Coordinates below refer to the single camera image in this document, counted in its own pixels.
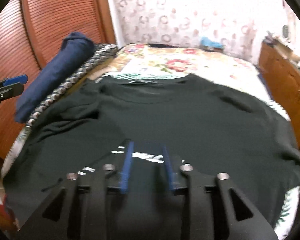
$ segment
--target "metal screw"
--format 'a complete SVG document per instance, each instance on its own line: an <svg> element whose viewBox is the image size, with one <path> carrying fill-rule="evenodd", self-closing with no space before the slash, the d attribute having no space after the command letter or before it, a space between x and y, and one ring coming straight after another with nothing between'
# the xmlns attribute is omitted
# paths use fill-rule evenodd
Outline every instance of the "metal screw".
<svg viewBox="0 0 300 240"><path fill-rule="evenodd" d="M103 170L104 171L113 171L115 169L115 166L112 164L105 164L103 165Z"/></svg>
<svg viewBox="0 0 300 240"><path fill-rule="evenodd" d="M193 167L191 165L181 165L180 170L182 170L182 171L192 171Z"/></svg>
<svg viewBox="0 0 300 240"><path fill-rule="evenodd" d="M220 179L220 180L224 180L224 179L229 179L230 176L229 176L228 173L223 172L223 173L219 173L219 174L217 175L217 178Z"/></svg>
<svg viewBox="0 0 300 240"><path fill-rule="evenodd" d="M76 180L78 177L77 173L68 173L67 174L67 179L72 179L72 180Z"/></svg>

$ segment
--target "louvered wooden door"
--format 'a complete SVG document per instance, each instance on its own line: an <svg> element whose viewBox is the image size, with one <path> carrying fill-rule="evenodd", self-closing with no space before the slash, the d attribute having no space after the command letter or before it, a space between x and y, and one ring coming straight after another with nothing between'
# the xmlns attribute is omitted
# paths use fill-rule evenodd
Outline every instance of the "louvered wooden door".
<svg viewBox="0 0 300 240"><path fill-rule="evenodd" d="M70 32L82 32L95 43L113 42L112 27L103 28L102 19L109 23L110 18L104 14L107 6L104 0L11 0L0 14L0 80L27 74L32 82ZM15 101L0 105L2 158L22 128L13 121Z"/></svg>

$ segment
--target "wooden door frame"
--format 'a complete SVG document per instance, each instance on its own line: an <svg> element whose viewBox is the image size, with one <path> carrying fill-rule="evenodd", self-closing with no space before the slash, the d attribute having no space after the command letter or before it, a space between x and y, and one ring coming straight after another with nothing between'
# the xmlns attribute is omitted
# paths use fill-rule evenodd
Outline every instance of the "wooden door frame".
<svg viewBox="0 0 300 240"><path fill-rule="evenodd" d="M100 14L102 31L104 31L106 42L117 44L114 35L113 23L111 19L108 0L97 0L97 6Z"/></svg>

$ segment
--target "bed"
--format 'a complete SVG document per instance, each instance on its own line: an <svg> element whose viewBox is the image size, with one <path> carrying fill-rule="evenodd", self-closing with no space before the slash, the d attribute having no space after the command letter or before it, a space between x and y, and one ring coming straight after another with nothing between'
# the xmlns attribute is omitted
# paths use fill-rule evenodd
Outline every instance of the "bed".
<svg viewBox="0 0 300 240"><path fill-rule="evenodd" d="M106 75L118 79L172 79L190 73L255 96L286 120L290 120L286 111L267 93L266 87L258 78L258 70L247 61L200 49L130 44L118 51L115 45L105 44L34 110L4 161L2 177L18 157L40 114L53 102L76 90L86 78L95 82ZM296 187L285 195L281 216L275 227L279 239L284 239L291 230L298 207L299 191L299 187Z"/></svg>

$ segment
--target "wallpaper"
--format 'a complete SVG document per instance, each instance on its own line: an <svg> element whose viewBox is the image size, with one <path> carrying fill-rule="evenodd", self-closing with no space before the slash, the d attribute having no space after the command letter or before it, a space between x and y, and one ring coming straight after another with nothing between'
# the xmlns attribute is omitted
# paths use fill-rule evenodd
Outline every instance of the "wallpaper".
<svg viewBox="0 0 300 240"><path fill-rule="evenodd" d="M221 42L226 54L255 64L266 31L281 33L282 26L288 25L287 14L291 13L283 0L114 0L114 3L126 44L163 43L196 48L201 37L206 36ZM300 30L294 33L300 36Z"/></svg>

